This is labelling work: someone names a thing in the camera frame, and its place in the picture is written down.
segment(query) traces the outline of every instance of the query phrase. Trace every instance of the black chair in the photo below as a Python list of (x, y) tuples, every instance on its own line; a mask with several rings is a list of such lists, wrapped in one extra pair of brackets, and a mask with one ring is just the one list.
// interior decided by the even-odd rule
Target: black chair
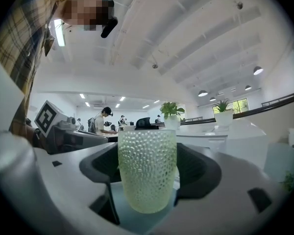
[(151, 125), (149, 120), (150, 120), (149, 117), (139, 119), (136, 122), (135, 130), (158, 130), (159, 127), (155, 125)]

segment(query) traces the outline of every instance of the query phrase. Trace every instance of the person wearing cap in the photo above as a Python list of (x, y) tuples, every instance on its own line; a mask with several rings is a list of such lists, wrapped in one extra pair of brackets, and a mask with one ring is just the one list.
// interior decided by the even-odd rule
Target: person wearing cap
[(96, 116), (94, 117), (94, 127), (95, 127), (95, 133), (96, 134), (117, 134), (116, 131), (105, 131), (104, 130), (104, 120), (103, 118), (106, 118), (107, 116), (111, 115), (111, 109), (110, 107), (105, 107), (103, 110)]
[(81, 121), (80, 118), (78, 118), (77, 122), (75, 124), (77, 130), (79, 130), (81, 128), (81, 126), (82, 126), (82, 123), (80, 121)]
[(157, 123), (161, 123), (161, 117), (160, 117), (160, 115), (157, 116)]
[(10, 126), (10, 132), (46, 149), (39, 129), (26, 125), (30, 93), (41, 56), (48, 55), (55, 38), (49, 24), (61, 19), (70, 25), (108, 27), (117, 24), (113, 0), (16, 0), (0, 26), (0, 63), (23, 92), (24, 98)]
[(122, 115), (119, 120), (119, 126), (122, 126), (122, 124), (125, 124), (124, 116)]

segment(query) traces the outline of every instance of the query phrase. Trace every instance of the white wall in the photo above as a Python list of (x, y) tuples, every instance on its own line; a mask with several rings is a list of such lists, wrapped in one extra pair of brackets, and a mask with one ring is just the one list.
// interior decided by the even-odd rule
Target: white wall
[(75, 92), (195, 103), (186, 88), (169, 77), (143, 70), (108, 67), (100, 64), (42, 64), (37, 70), (33, 90), (37, 92)]
[(158, 103), (157, 106), (154, 106), (153, 108), (148, 110), (147, 114), (148, 114), (148, 117), (150, 117), (150, 123), (155, 123), (155, 120), (157, 119), (158, 115), (160, 115), (161, 121), (164, 121), (163, 114), (160, 111), (160, 107), (161, 107), (161, 104)]
[[(262, 90), (257, 90), (254, 92), (246, 93), (241, 96), (228, 97), (228, 98), (230, 99), (230, 101), (237, 101), (237, 100), (247, 98), (248, 107), (250, 110), (254, 110), (254, 109), (262, 107), (261, 103), (265, 102)], [(205, 106), (199, 106), (198, 107), (199, 115), (197, 117), (202, 117), (202, 119), (214, 118), (215, 116), (212, 110), (213, 104), (215, 103), (205, 105)]]
[(65, 99), (61, 94), (31, 93), (27, 118), (31, 120), (33, 127), (37, 128), (34, 121), (46, 100), (58, 107), (68, 117), (76, 117), (76, 106)]
[[(92, 109), (90, 107), (78, 107), (77, 108), (77, 113), (76, 113), (76, 118), (80, 118), (81, 122), (84, 125), (84, 129), (88, 129), (88, 119), (95, 117), (99, 112), (101, 112), (102, 109)], [(104, 121), (111, 122), (115, 126), (118, 126), (118, 121), (121, 118), (121, 115), (124, 115), (125, 118), (127, 119), (128, 122), (134, 122), (134, 125), (136, 124), (137, 120), (141, 118), (147, 118), (149, 117), (147, 111), (119, 111), (119, 110), (114, 110), (113, 111), (113, 117), (108, 116), (104, 119)]]
[(282, 57), (262, 82), (264, 101), (294, 93), (294, 51)]
[(185, 104), (185, 116), (186, 116), (186, 119), (200, 117), (200, 112), (198, 107), (193, 104)]
[(289, 128), (294, 128), (294, 102), (245, 118), (262, 129), (270, 143), (288, 143)]

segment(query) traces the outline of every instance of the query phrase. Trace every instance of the ceiling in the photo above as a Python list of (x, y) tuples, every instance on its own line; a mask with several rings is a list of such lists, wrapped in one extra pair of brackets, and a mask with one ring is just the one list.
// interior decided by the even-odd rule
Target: ceiling
[[(74, 63), (73, 70), (61, 70), (73, 74), (82, 74), (85, 64), (94, 64), (95, 70), (95, 64), (101, 64), (128, 74), (148, 72), (172, 79), (194, 96), (197, 105), (205, 105), (211, 96), (226, 90), (235, 88), (233, 96), (239, 96), (246, 85), (252, 87), (250, 91), (259, 89), (292, 35), (272, 0), (114, 1), (119, 24), (108, 38), (101, 38), (100, 31), (66, 25), (65, 47), (56, 43), (48, 57), (42, 58), (42, 66)], [(241, 10), (237, 8), (240, 1)], [(254, 76), (257, 65), (265, 71)], [(209, 95), (199, 98), (200, 90)], [(100, 97), (89, 96), (89, 101), (100, 101)], [(127, 100), (133, 100), (137, 108), (152, 103)], [(110, 96), (103, 101), (117, 102)]]
[(118, 110), (147, 111), (155, 106), (160, 107), (160, 105), (163, 103), (162, 101), (155, 103), (156, 100), (129, 97), (126, 97), (123, 101), (120, 101), (120, 96), (84, 94), (85, 99), (83, 99), (79, 94), (61, 95), (69, 102), (71, 102), (74, 106), (83, 108), (87, 107), (85, 102), (88, 102), (90, 104), (90, 107), (101, 109), (106, 106), (110, 107), (111, 109), (116, 109), (116, 105), (120, 104), (117, 108)]

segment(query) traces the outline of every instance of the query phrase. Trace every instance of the green plant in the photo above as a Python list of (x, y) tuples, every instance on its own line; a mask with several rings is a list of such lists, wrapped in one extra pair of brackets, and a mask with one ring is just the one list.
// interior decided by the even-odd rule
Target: green plant
[(168, 116), (172, 116), (172, 115), (181, 115), (180, 112), (185, 112), (185, 110), (183, 108), (177, 108), (176, 103), (164, 103), (161, 108), (160, 111), (162, 114), (165, 115), (165, 119), (168, 119)]
[(286, 172), (285, 178), (283, 182), (280, 182), (284, 189), (291, 192), (294, 189), (294, 173)]
[(214, 109), (217, 112), (225, 112), (227, 110), (227, 106), (229, 105), (229, 103), (230, 103), (229, 99), (225, 99), (223, 101), (220, 100), (220, 103), (214, 104)]

